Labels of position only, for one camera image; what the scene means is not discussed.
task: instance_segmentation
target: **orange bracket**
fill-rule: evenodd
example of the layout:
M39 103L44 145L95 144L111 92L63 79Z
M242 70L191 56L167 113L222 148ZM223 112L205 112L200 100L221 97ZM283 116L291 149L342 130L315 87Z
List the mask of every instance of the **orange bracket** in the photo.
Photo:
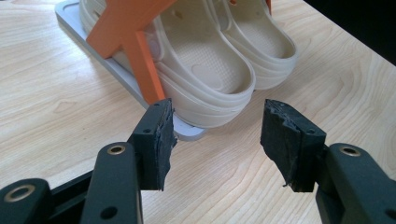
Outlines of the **orange bracket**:
M150 105L165 98L149 51L144 29L176 0L106 0L106 9L87 37L103 58L123 49L134 70L144 100ZM266 0L271 11L271 0Z

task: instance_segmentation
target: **gray base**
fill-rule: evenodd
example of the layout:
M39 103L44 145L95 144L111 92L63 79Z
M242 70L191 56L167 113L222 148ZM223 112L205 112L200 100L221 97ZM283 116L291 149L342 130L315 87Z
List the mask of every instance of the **gray base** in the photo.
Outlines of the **gray base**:
M81 21L79 19L79 1L69 0L58 4L55 12L61 23L83 46L86 48L121 84L132 94L132 96L145 108L149 105L142 97L134 75L125 70L112 58L103 59L96 51L85 41L87 34L85 33ZM182 141L195 141L200 139L206 129L197 128L185 123L174 115L174 127L177 138Z

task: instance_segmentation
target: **shoe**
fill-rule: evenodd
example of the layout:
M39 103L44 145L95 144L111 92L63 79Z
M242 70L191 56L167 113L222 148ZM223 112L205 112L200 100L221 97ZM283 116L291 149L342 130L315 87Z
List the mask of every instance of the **shoe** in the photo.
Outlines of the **shoe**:
M207 0L220 30L252 64L256 90L283 82L295 67L297 48L272 19L264 0Z
M87 33L105 8L105 0L80 2ZM146 37L163 91L183 121L219 127L248 104L253 68L221 33L205 0L177 0L147 27ZM113 58L133 72L122 51Z

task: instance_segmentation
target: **wood grain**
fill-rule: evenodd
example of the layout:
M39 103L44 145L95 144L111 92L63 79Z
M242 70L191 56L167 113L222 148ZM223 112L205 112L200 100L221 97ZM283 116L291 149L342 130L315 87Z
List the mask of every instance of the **wood grain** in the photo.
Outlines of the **wood grain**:
M41 177L54 188L125 141L140 104L58 24L59 0L0 1L0 188ZM179 142L165 191L144 191L147 223L319 223L314 194L284 180L259 144L266 98L284 101L327 134L366 149L396 179L396 68L302 0L273 0L299 62L255 91L229 124Z

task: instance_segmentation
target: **wooden table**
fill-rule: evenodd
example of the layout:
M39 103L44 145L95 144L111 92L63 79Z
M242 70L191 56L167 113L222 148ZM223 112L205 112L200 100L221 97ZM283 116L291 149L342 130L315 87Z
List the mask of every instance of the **wooden table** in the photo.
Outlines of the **wooden table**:
M61 0L0 1L0 188L40 177L52 188L91 170L145 110L58 24ZM231 123L179 142L165 191L144 191L147 223L319 223L314 194L284 180L259 139L264 99L286 102L327 134L366 149L396 179L396 67L302 0L273 0L299 62L255 91Z

